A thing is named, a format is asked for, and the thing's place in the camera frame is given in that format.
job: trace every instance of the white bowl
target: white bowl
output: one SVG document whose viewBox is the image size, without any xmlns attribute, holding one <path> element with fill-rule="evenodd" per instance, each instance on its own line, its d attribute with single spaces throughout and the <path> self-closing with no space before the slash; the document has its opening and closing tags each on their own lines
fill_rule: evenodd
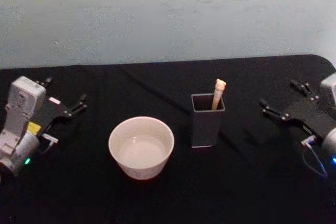
<svg viewBox="0 0 336 224">
<path fill-rule="evenodd" d="M 174 135 L 162 121 L 147 116 L 130 118 L 114 128 L 109 150 L 121 169 L 134 179 L 158 175 L 174 148 Z"/>
</svg>

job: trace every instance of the white wall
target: white wall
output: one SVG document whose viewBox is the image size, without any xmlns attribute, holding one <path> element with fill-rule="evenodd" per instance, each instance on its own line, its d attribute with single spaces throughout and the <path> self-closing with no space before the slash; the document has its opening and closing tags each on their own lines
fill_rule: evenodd
<svg viewBox="0 0 336 224">
<path fill-rule="evenodd" d="M 0 0 L 0 68 L 318 54 L 336 0 Z"/>
</svg>

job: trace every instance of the pen holder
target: pen holder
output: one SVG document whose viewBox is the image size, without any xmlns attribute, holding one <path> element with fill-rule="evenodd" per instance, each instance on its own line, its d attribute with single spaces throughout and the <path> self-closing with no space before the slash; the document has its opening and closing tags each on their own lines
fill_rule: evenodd
<svg viewBox="0 0 336 224">
<path fill-rule="evenodd" d="M 214 94 L 192 94 L 191 147 L 209 147 L 217 144 L 218 132 L 225 107 L 220 98 L 217 110 L 211 110 Z"/>
</svg>

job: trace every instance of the black tablecloth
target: black tablecloth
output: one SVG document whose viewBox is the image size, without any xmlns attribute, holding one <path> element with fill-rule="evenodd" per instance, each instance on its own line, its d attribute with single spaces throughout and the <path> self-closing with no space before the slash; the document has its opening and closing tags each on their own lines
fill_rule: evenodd
<svg viewBox="0 0 336 224">
<path fill-rule="evenodd" d="M 336 223 L 336 166 L 323 159 L 328 179 L 308 170 L 298 145 L 306 135 L 262 117 L 258 104 L 265 98 L 284 109 L 300 98 L 290 79 L 318 91 L 334 71 L 312 55 L 1 70 L 0 98 L 19 76 L 52 76 L 49 95 L 72 105 L 86 93 L 88 109 L 51 128 L 58 146 L 0 188 L 0 221 Z M 212 92 L 216 78 L 227 82 L 219 144 L 191 149 L 191 94 Z M 163 172 L 144 182 L 128 178 L 108 150 L 113 128 L 140 115 L 162 120 L 175 136 Z"/>
</svg>

